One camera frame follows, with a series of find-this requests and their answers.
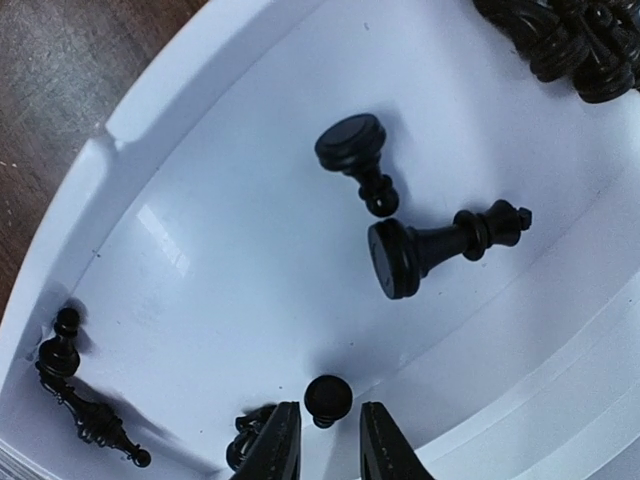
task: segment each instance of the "white plastic container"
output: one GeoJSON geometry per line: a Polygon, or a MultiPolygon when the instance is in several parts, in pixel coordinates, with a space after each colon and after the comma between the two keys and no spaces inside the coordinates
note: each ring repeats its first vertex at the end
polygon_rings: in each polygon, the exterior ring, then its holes
{"type": "Polygon", "coordinates": [[[205,6],[87,142],[31,245],[0,329],[2,449],[59,480],[226,479],[234,417],[331,373],[355,407],[327,431],[305,414],[305,480],[359,477],[371,400],[438,480],[636,478],[640,98],[586,105],[511,48],[468,0],[205,6]],[[505,198],[532,229],[388,300],[375,219],[313,152],[363,111],[389,134],[397,218],[443,226],[505,198]],[[147,469],[80,442],[39,385],[70,298],[88,312],[77,376],[120,406],[147,469]]]}

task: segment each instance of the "black chess piece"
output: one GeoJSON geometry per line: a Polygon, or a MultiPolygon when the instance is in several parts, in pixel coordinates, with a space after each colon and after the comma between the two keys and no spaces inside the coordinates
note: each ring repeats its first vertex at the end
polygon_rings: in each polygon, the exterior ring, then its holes
{"type": "Polygon", "coordinates": [[[266,405],[236,418],[238,435],[227,447],[227,464],[231,470],[236,472],[242,466],[275,409],[275,405],[266,405]]]}
{"type": "Polygon", "coordinates": [[[611,10],[600,3],[590,4],[585,18],[598,38],[618,58],[629,63],[635,79],[633,87],[640,88],[640,35],[623,28],[611,10]]]}
{"type": "Polygon", "coordinates": [[[151,455],[140,445],[134,445],[122,428],[122,419],[106,403],[89,402],[75,393],[75,388],[66,381],[47,373],[38,361],[40,383],[54,395],[58,403],[66,406],[78,429],[78,438],[85,443],[95,443],[99,447],[110,447],[127,454],[127,458],[140,467],[151,464],[151,455]]]}
{"type": "Polygon", "coordinates": [[[589,55],[585,39],[535,0],[474,0],[474,5],[530,60],[531,72],[541,82],[571,75],[589,55]]]}
{"type": "Polygon", "coordinates": [[[362,480],[434,480],[379,402],[362,405],[360,473],[362,480]]]}
{"type": "Polygon", "coordinates": [[[299,480],[300,437],[300,405],[280,403],[231,480],[299,480]]]}
{"type": "Polygon", "coordinates": [[[320,165],[342,172],[360,184],[359,195],[376,217],[388,217],[400,199],[391,177],[380,170],[380,150],[387,133],[375,115],[363,113],[345,118],[324,132],[316,142],[320,165]]]}
{"type": "Polygon", "coordinates": [[[580,33],[590,54],[573,74],[573,86],[587,103],[603,103],[624,95],[635,84],[629,62],[618,57],[595,34],[585,16],[584,0],[549,0],[569,30],[580,33]]]}
{"type": "Polygon", "coordinates": [[[512,247],[531,222],[530,210],[516,210],[505,200],[483,214],[462,210],[452,226],[434,230],[416,230],[388,219],[369,228],[369,250],[384,293],[391,299],[411,297],[435,266],[459,254],[480,260],[493,245],[512,247]]]}
{"type": "Polygon", "coordinates": [[[353,405],[353,392],[341,378],[322,375],[307,387],[304,405],[316,427],[329,428],[347,416],[353,405]]]}
{"type": "Polygon", "coordinates": [[[625,29],[640,34],[640,0],[601,0],[600,3],[609,7],[625,29]]]}
{"type": "Polygon", "coordinates": [[[73,308],[58,312],[53,330],[56,336],[38,349],[40,369],[49,375],[68,378],[75,375],[80,366],[80,355],[74,341],[80,328],[80,314],[73,308]]]}

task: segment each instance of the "wooden surface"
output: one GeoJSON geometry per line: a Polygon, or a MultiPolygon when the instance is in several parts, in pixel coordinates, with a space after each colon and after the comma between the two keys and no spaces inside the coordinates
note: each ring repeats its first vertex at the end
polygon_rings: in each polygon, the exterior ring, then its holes
{"type": "Polygon", "coordinates": [[[204,3],[0,0],[0,312],[78,149],[204,3]]]}

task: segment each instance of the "black plastic piece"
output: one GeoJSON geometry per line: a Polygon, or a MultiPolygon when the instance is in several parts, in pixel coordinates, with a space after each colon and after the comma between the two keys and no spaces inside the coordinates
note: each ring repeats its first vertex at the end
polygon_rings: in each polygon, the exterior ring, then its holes
{"type": "Polygon", "coordinates": [[[365,403],[360,414],[362,480],[435,480],[382,403],[365,403]]]}
{"type": "Polygon", "coordinates": [[[236,472],[242,466],[275,409],[275,405],[267,405],[236,418],[238,435],[227,447],[227,464],[231,470],[236,472]]]}
{"type": "Polygon", "coordinates": [[[300,405],[280,403],[232,480],[299,480],[300,405]]]}
{"type": "Polygon", "coordinates": [[[474,0],[482,16],[503,31],[530,60],[541,82],[571,75],[588,57],[581,35],[569,31],[551,9],[531,0],[474,0]]]}
{"type": "Polygon", "coordinates": [[[80,355],[74,341],[80,328],[80,314],[73,308],[58,312],[53,330],[56,336],[38,349],[40,369],[49,375],[68,378],[80,367],[80,355]]]}
{"type": "Polygon", "coordinates": [[[363,113],[345,118],[324,132],[316,142],[320,165],[342,172],[360,184],[359,195],[377,217],[388,217],[400,199],[388,175],[380,170],[380,150],[387,133],[375,115],[363,113]]]}
{"type": "Polygon", "coordinates": [[[347,382],[333,375],[322,375],[309,384],[304,405],[318,428],[329,428],[347,416],[353,405],[353,392],[347,382]]]}
{"type": "Polygon", "coordinates": [[[450,227],[416,230],[395,219],[369,227],[369,250],[384,293],[391,299],[411,297],[420,280],[442,262],[462,254],[482,258],[493,245],[513,247],[531,227],[532,213],[498,200],[483,214],[458,212],[450,227]]]}
{"type": "Polygon", "coordinates": [[[635,84],[631,65],[618,57],[595,34],[585,16],[584,0],[550,0],[554,10],[589,44],[590,54],[573,75],[573,86],[587,103],[604,103],[628,92],[635,84]]]}
{"type": "Polygon", "coordinates": [[[129,440],[122,428],[122,419],[109,405],[83,400],[63,378],[48,374],[40,362],[36,363],[36,368],[40,371],[40,383],[45,390],[55,396],[58,403],[64,404],[73,415],[78,438],[85,443],[120,450],[140,468],[151,464],[149,452],[129,440]]]}
{"type": "Polygon", "coordinates": [[[640,87],[640,35],[622,28],[611,10],[599,3],[587,7],[585,18],[604,44],[618,58],[629,63],[635,79],[633,88],[640,87]]]}
{"type": "Polygon", "coordinates": [[[571,76],[587,103],[640,87],[640,0],[474,0],[542,82],[571,76]]]}

